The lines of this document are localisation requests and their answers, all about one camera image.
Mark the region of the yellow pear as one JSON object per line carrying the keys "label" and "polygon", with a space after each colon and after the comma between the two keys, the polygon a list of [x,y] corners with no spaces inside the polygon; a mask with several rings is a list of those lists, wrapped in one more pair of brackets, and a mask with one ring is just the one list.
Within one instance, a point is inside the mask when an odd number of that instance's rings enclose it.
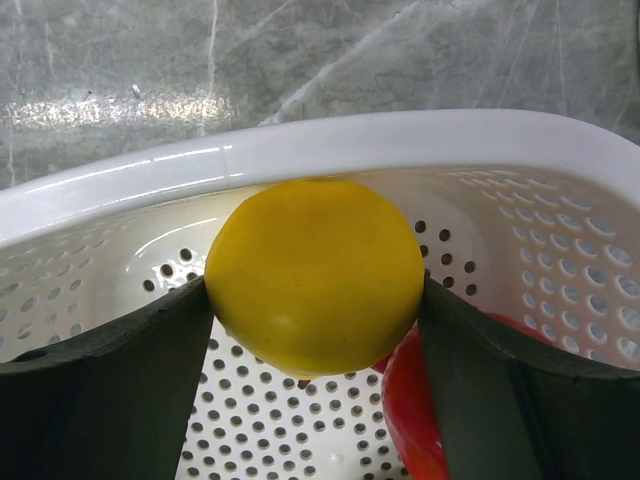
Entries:
{"label": "yellow pear", "polygon": [[424,269],[389,200],[358,183],[310,179],[244,200],[211,245],[204,283],[244,348],[310,380],[386,357],[415,321]]}

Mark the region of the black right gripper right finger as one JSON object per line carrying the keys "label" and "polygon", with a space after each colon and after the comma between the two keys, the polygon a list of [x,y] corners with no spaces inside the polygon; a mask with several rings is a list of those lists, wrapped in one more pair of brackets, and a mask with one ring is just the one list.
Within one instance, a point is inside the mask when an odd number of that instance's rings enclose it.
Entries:
{"label": "black right gripper right finger", "polygon": [[432,279],[418,325],[450,478],[638,478],[638,372],[542,343]]}

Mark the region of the red apple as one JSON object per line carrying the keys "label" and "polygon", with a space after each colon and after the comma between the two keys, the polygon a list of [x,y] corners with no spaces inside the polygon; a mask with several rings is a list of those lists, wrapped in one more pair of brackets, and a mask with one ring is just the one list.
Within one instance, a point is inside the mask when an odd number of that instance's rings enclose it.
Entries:
{"label": "red apple", "polygon": [[415,479],[448,479],[419,327],[373,366],[383,375],[384,419],[401,459]]}

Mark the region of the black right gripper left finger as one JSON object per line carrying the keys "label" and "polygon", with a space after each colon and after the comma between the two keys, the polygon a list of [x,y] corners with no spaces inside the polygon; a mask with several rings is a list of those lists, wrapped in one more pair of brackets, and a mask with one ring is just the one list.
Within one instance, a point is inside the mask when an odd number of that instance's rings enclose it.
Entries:
{"label": "black right gripper left finger", "polygon": [[2,478],[174,478],[213,317],[197,278],[2,364]]}

